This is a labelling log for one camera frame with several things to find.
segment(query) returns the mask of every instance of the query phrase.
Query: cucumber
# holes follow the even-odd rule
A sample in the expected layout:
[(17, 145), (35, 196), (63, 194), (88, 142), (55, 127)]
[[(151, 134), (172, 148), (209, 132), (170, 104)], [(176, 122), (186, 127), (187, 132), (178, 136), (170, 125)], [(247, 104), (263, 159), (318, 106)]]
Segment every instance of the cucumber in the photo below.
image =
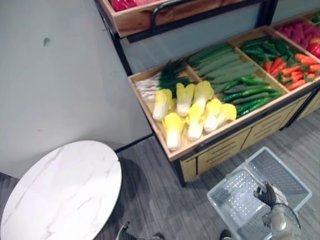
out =
[(221, 49), (221, 48), (224, 48), (224, 47), (228, 47), (230, 46), (228, 43), (221, 43), (221, 44), (217, 44), (217, 45), (213, 45), (211, 47), (208, 47), (202, 51), (199, 51), (197, 52), (196, 54), (192, 55), (190, 58), (189, 58), (189, 62), (190, 63), (194, 63), (194, 62), (197, 62), (199, 60), (201, 60), (203, 57), (209, 55), (209, 54), (212, 54), (214, 52), (216, 52), (217, 50)]
[(261, 108), (262, 106), (266, 105), (268, 102), (270, 102), (271, 98), (270, 97), (265, 97), (265, 98), (261, 98), (259, 99), (260, 101), (256, 104), (254, 104), (253, 106), (251, 106), (249, 109), (241, 112), (239, 115), (236, 116), (236, 118), (241, 118), (243, 117), (244, 115), (258, 109), (258, 108)]
[(198, 71), (198, 75), (200, 77), (204, 76), (205, 74), (208, 74), (210, 73), (211, 71), (227, 64), (227, 63), (230, 63), (230, 62), (233, 62), (237, 59), (240, 58), (240, 55), (239, 54), (235, 54), (235, 53), (232, 53), (232, 54), (227, 54), (227, 55), (224, 55), (222, 57), (219, 57), (215, 60), (213, 60), (212, 62), (210, 62), (208, 65), (206, 65), (205, 67), (201, 68), (200, 71)]
[(242, 106), (238, 107), (238, 108), (236, 109), (237, 118), (238, 118), (238, 116), (239, 116), (241, 113), (243, 113), (244, 111), (252, 108), (252, 107), (255, 106), (256, 104), (260, 103), (263, 99), (264, 99), (264, 98), (260, 98), (260, 99), (257, 99), (257, 100), (253, 100), (253, 101), (251, 101), (251, 102), (248, 102), (248, 103), (243, 104)]
[(222, 58), (222, 57), (228, 56), (228, 55), (233, 55), (234, 53), (232, 52), (232, 50), (233, 49), (229, 50), (228, 52), (224, 52), (222, 54), (219, 54), (219, 55), (210, 55), (209, 57), (204, 58), (203, 61), (201, 61), (195, 68), (197, 70), (200, 70), (218, 58)]
[(222, 84), (211, 84), (211, 87), (213, 88), (215, 94), (219, 94), (222, 93), (222, 91), (228, 84), (228, 82)]
[(265, 98), (265, 97), (268, 97), (268, 96), (269, 96), (269, 93), (262, 92), (262, 93), (258, 93), (258, 94), (255, 94), (255, 95), (251, 95), (251, 96), (247, 96), (247, 97), (243, 97), (243, 98), (239, 98), (239, 99), (233, 100), (233, 101), (231, 101), (231, 104), (233, 104), (233, 105), (246, 104), (246, 103), (249, 103), (249, 102), (251, 102), (253, 100), (262, 99), (262, 98)]
[(251, 67), (248, 67), (248, 68), (245, 68), (245, 69), (241, 69), (239, 71), (231, 72), (231, 73), (226, 74), (226, 75), (218, 76), (212, 81), (212, 83), (213, 84), (223, 84), (223, 83), (226, 83), (226, 82), (231, 82), (234, 79), (238, 79), (238, 78), (241, 78), (243, 76), (253, 74), (257, 70), (258, 70), (257, 66), (251, 66)]
[(246, 85), (246, 84), (240, 84), (238, 86), (232, 87), (228, 90), (224, 90), (223, 93), (224, 94), (236, 94), (236, 93), (240, 93), (249, 89), (257, 89), (257, 88), (261, 88), (261, 86), (250, 86), (250, 85)]
[(216, 77), (221, 76), (221, 75), (232, 73), (234, 71), (238, 71), (238, 70), (241, 70), (241, 69), (247, 69), (247, 68), (253, 67), (254, 65), (255, 64), (252, 63), (252, 62), (244, 62), (244, 63), (240, 63), (238, 65), (234, 65), (234, 66), (227, 67), (227, 68), (219, 68), (217, 70), (209, 72), (205, 76), (207, 78), (213, 79), (213, 78), (216, 78)]
[(253, 89), (249, 89), (249, 90), (245, 90), (242, 92), (237, 92), (237, 93), (228, 95), (225, 98), (223, 98), (222, 101), (225, 103), (230, 103), (233, 100), (248, 97), (248, 96), (255, 95), (255, 94), (260, 94), (260, 93), (272, 94), (272, 93), (276, 93), (276, 92), (277, 92), (277, 90), (275, 90), (273, 88), (258, 87), (258, 88), (253, 88)]

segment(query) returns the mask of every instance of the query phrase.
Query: white marble table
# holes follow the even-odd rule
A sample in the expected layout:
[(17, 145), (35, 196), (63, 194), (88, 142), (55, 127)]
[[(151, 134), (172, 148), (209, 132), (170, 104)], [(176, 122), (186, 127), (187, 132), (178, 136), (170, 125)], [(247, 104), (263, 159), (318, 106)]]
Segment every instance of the white marble table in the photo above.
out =
[(118, 157), (97, 141), (62, 146), (39, 160), (12, 191), (1, 240), (92, 240), (121, 189)]

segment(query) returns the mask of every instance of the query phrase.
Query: gray carpet floor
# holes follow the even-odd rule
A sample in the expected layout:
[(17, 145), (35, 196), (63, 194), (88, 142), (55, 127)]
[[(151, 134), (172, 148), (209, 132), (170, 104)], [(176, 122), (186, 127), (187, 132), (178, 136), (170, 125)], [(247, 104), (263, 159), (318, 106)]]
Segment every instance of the gray carpet floor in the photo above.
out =
[[(181, 188), (154, 137), (118, 154), (123, 182), (118, 202), (95, 240), (114, 240), (121, 225), (139, 238), (156, 232), (167, 240), (217, 240), (227, 226), (207, 192), (261, 147), (270, 148), (312, 190), (299, 211), (303, 239), (320, 236), (320, 109), (241, 151)], [(18, 180), (0, 173), (0, 213)]]

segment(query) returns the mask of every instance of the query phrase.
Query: wall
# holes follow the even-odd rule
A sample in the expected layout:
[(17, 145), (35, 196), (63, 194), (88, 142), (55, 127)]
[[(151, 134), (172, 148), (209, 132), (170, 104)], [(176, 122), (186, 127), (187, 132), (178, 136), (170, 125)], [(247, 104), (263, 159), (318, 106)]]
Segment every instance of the wall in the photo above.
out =
[[(280, 0), (274, 19), (319, 4)], [(252, 29), (258, 10), (122, 44), (139, 72)], [(93, 0), (2, 0), (0, 53), (0, 172), (21, 177), (66, 143), (90, 139), (116, 149), (151, 133)]]

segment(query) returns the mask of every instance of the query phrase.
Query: robotic hand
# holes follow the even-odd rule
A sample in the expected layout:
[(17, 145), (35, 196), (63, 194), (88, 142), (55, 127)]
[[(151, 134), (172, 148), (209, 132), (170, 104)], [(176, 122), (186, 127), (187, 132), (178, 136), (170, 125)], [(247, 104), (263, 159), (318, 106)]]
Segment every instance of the robotic hand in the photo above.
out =
[(273, 240), (302, 239), (299, 220), (288, 206), (288, 201), (283, 192), (274, 185), (264, 182), (253, 195), (271, 207), (271, 211), (262, 217), (262, 221), (266, 227), (271, 229)]

